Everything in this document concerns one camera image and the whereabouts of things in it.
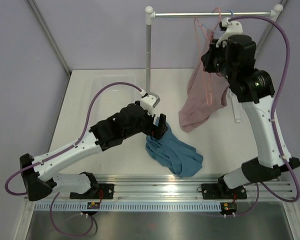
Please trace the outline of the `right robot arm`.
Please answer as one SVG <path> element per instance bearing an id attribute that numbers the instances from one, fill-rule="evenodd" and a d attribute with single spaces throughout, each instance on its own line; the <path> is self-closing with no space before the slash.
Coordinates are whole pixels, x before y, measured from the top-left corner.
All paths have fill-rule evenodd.
<path id="1" fill-rule="evenodd" d="M 257 157 L 218 178 L 216 190 L 222 198 L 229 198 L 243 185 L 267 182 L 300 166 L 299 158 L 277 145 L 283 136 L 274 133 L 272 126 L 275 90 L 270 75 L 255 68 L 255 52 L 256 43 L 250 36 L 236 34 L 221 44 L 213 39 L 201 57 L 205 72 L 227 80 L 248 117 L 257 146 Z"/>

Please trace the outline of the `teal tank top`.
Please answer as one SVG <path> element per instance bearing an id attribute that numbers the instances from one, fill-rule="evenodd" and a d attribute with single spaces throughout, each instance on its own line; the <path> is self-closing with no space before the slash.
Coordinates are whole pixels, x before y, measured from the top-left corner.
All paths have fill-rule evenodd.
<path id="1" fill-rule="evenodd" d="M 147 136 L 145 149 L 152 159 L 180 178 L 192 177 L 203 167 L 203 156 L 195 147 L 180 141 L 170 126 L 160 140 Z"/>

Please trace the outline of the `pink wire hanger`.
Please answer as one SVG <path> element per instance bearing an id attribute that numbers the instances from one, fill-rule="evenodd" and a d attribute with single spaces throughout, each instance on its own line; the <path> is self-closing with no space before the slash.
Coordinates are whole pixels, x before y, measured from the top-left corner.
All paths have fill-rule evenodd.
<path id="1" fill-rule="evenodd" d="M 193 21 L 195 40 L 196 40 L 198 56 L 199 56 L 199 73 L 201 73 L 202 75 L 201 81 L 203 83 L 205 99 L 208 107 L 212 106 L 213 96 L 214 96 L 212 85 L 211 85 L 211 74 L 214 72 L 213 64 L 211 62 L 212 60 L 211 44 L 213 43 L 215 31 L 222 20 L 221 17 L 222 11 L 220 7 L 218 6 L 215 7 L 212 11 L 212 14 L 214 13 L 217 13 L 218 20 L 214 28 L 210 30 L 210 33 L 208 33 L 209 28 L 206 27 L 204 24 L 201 24 L 198 17 L 195 17 Z M 201 44 L 200 34 L 203 35 L 205 39 L 204 43 L 207 44 L 206 47 L 202 46 Z"/>

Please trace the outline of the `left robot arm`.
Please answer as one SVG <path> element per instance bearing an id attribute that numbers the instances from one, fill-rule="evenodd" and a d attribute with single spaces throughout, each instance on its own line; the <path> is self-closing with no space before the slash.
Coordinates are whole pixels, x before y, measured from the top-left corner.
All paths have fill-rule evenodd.
<path id="1" fill-rule="evenodd" d="M 52 193 L 69 193 L 71 199 L 98 199 L 101 187 L 90 172 L 61 174 L 60 171 L 92 155 L 119 146 L 124 140 L 143 133 L 160 140 L 168 131 L 166 116 L 149 114 L 139 101 L 90 127 L 78 141 L 39 156 L 20 157 L 27 198 L 39 201 Z"/>

